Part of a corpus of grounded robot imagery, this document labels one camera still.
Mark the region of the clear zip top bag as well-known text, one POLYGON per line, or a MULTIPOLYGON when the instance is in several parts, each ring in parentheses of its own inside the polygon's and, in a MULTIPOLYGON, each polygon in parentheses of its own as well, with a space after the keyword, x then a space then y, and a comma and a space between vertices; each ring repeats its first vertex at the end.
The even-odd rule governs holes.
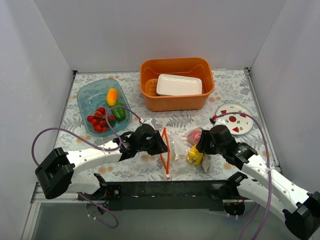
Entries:
MULTIPOLYGON (((193 130, 203 130, 202 127, 197 127, 193 130)), ((165 177, 167 180, 172 179, 172 175, 170 172, 171 167, 174 166, 174 164, 178 161, 186 161, 189 165, 193 166, 201 166, 202 165, 194 165, 192 163, 189 163, 187 160, 187 154, 189 153, 190 149, 193 147, 188 142, 188 134, 191 132, 187 132, 185 135, 180 136, 175 133, 170 133, 168 132, 167 128, 163 128, 161 137, 164 140, 164 143, 167 145, 168 151, 167 151, 167 156, 164 157, 163 154, 160 154, 160 160, 163 164, 164 170, 165 170, 165 177)), ((203 153, 203 158, 207 157, 209 158, 206 154, 203 153)))

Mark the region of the green fake bell pepper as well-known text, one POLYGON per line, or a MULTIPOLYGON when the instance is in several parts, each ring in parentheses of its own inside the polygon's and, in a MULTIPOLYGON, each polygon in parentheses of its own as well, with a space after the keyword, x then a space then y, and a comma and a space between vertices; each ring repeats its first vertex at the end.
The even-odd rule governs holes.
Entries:
POLYGON ((121 102, 117 102, 113 107, 112 107, 112 114, 113 116, 118 120, 122 121, 126 118, 126 110, 122 108, 124 105, 121 102))

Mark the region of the red fake strawberries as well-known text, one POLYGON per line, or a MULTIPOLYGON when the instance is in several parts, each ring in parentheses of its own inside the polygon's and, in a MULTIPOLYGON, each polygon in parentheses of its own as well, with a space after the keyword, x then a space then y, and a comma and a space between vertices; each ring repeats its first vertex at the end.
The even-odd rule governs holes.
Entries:
POLYGON ((106 133, 109 129, 106 121, 106 108, 103 106, 96 109, 93 114, 88 115, 86 120, 93 127, 95 133, 106 133))

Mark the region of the orange yellow fake mango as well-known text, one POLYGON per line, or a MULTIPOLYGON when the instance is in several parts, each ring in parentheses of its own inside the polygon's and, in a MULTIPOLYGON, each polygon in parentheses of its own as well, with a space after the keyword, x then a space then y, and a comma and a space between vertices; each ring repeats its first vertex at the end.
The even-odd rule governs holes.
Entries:
POLYGON ((115 88, 110 88, 106 95, 106 103, 109 107, 113 107, 118 101, 118 92, 115 88))

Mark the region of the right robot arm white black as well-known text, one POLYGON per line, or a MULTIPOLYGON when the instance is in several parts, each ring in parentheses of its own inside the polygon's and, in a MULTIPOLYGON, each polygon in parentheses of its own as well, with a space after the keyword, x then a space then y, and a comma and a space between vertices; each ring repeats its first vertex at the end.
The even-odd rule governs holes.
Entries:
POLYGON ((300 240, 310 239, 319 229, 320 193, 311 193, 268 167, 254 148, 237 142, 225 125, 203 130, 196 149, 207 155, 221 155, 238 168, 225 183, 230 198, 242 196, 255 201, 283 220, 300 240))

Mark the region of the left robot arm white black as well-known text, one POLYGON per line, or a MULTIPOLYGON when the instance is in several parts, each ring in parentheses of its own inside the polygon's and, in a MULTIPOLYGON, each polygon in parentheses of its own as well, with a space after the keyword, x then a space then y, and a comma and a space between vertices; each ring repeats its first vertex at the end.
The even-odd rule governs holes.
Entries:
POLYGON ((87 149, 55 148, 38 164, 35 175, 48 200, 66 192, 86 193, 101 200, 107 193, 103 179, 99 177, 98 182, 91 184, 80 174, 100 165, 131 159, 140 152, 150 156, 168 152, 160 132, 150 124, 143 123, 135 131, 125 132, 102 145, 91 144, 87 149))

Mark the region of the pink fake peach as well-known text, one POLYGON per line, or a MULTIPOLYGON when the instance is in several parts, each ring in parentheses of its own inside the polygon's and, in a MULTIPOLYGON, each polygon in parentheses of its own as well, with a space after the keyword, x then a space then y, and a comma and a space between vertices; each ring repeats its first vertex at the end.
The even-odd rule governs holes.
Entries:
POLYGON ((200 141, 202 135, 202 130, 201 129, 195 129, 192 130, 188 135, 187 135, 187 140, 191 145, 197 145, 200 141))

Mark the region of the yellow fake bell pepper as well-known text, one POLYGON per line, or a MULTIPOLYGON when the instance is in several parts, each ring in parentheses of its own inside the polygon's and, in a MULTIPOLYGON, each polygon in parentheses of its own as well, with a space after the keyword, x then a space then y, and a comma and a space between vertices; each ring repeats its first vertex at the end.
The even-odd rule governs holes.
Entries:
POLYGON ((200 165, 203 159, 203 153, 199 152, 194 145, 187 154, 187 161, 194 165, 200 165))

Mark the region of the watermelon pattern round plate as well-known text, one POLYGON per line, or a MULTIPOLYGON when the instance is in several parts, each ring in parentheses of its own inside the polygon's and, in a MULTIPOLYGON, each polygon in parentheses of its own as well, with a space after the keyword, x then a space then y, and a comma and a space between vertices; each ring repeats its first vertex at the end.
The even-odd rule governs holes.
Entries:
POLYGON ((244 114, 252 117, 251 112, 244 106, 238 103, 225 103, 221 105, 216 115, 223 115, 231 112, 237 112, 238 114, 229 114, 221 117, 225 122, 227 128, 232 135, 244 135, 247 134, 254 125, 254 121, 244 114))

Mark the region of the floral table mat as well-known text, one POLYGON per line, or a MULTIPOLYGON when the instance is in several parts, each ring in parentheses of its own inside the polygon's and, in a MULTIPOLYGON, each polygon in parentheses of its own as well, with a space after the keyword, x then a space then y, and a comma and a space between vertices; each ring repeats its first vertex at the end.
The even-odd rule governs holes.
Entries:
MULTIPOLYGON (((200 110, 152 112, 145 106, 143 94, 140 90, 139 72, 104 72, 104 73, 76 73, 69 94, 61 127, 76 133, 85 140, 101 145, 112 140, 115 136, 96 137, 87 133, 78 107, 77 93, 86 84, 101 79, 115 79, 121 86, 130 108, 141 118, 155 120, 154 126, 162 132, 163 127, 169 133, 180 136, 195 129, 203 127, 210 129, 209 118, 217 109, 226 103, 237 103, 246 107, 253 117, 264 127, 261 111, 256 104, 256 96, 252 89, 252 83, 248 80, 248 70, 212 70, 215 87, 213 92, 200 110)), ((236 137, 237 141, 248 143, 266 160, 266 150, 262 135, 254 124, 249 133, 236 137)), ((59 132, 55 147, 62 147, 65 151, 82 150, 89 147, 81 140, 66 132, 59 132)), ((188 164, 185 160, 177 161, 170 168, 173 181, 200 181, 200 180, 224 180, 238 169, 228 164, 222 157, 213 155, 210 157, 210 168, 204 173, 201 166, 188 164)), ((164 181, 165 169, 157 156, 148 156, 145 152, 138 153, 134 158, 120 163, 107 163, 82 174, 99 173, 107 181, 138 182, 138 181, 164 181)))

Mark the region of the white rectangular tray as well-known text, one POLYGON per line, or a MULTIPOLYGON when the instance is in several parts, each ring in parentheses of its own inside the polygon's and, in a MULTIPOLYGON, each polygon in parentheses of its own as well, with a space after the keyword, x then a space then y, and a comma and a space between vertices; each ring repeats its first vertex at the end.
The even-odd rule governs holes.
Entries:
POLYGON ((196 77, 160 74, 156 84, 156 93, 161 96, 201 95, 202 87, 202 81, 196 77))

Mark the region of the teal transparent plastic tray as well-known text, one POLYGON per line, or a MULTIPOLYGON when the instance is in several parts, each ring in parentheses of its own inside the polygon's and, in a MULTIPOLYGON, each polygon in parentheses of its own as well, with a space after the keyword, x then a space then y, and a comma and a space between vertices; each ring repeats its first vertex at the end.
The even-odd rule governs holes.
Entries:
POLYGON ((127 109, 130 109, 127 98, 120 84, 115 79, 105 78, 89 83, 80 88, 77 93, 77 103, 82 120, 84 122, 84 127, 86 131, 92 136, 107 137, 114 134, 109 129, 106 132, 102 133, 94 131, 93 125, 87 120, 87 117, 93 115, 95 111, 100 107, 104 107, 106 110, 110 109, 110 106, 108 106, 106 102, 106 97, 109 89, 111 88, 114 88, 118 93, 117 101, 119 103, 122 103, 123 106, 127 109))

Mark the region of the orange plastic bin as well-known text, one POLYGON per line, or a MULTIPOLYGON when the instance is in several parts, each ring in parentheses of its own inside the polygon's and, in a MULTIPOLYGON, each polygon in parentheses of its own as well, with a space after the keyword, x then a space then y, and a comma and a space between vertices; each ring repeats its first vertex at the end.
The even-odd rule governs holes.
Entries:
POLYGON ((140 90, 152 112, 199 110, 215 88, 200 57, 150 59, 140 66, 140 90))

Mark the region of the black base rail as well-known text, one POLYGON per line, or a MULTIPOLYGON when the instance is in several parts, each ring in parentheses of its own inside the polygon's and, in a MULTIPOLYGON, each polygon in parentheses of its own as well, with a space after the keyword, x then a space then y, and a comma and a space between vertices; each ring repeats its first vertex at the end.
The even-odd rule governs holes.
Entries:
POLYGON ((249 209, 224 180, 108 182, 95 193, 77 198, 105 204, 111 211, 205 209, 235 216, 249 209))

